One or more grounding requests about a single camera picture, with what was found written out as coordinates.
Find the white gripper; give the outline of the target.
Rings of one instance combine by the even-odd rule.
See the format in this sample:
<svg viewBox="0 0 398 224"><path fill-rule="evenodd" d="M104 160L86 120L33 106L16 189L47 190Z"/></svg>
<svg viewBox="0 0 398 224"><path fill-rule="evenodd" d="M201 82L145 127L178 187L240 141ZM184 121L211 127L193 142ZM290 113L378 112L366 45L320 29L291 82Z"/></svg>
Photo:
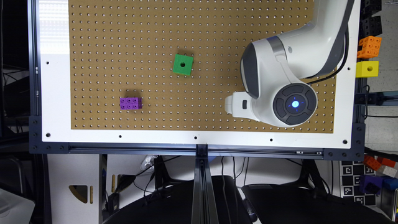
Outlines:
<svg viewBox="0 0 398 224"><path fill-rule="evenodd" d="M232 95L226 97L224 109L235 118L259 121L252 109L253 102L254 99L245 91L234 92Z"/></svg>

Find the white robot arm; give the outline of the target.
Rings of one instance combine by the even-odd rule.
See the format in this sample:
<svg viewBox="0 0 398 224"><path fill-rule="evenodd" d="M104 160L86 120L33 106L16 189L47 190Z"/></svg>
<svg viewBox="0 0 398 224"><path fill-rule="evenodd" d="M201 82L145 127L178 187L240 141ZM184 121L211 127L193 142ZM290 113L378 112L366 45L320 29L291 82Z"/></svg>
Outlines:
<svg viewBox="0 0 398 224"><path fill-rule="evenodd" d="M344 64L353 6L350 0L315 1L312 20L303 27L251 42L240 60L245 90L225 99L226 112L282 128L308 121L318 99L302 80Z"/></svg>

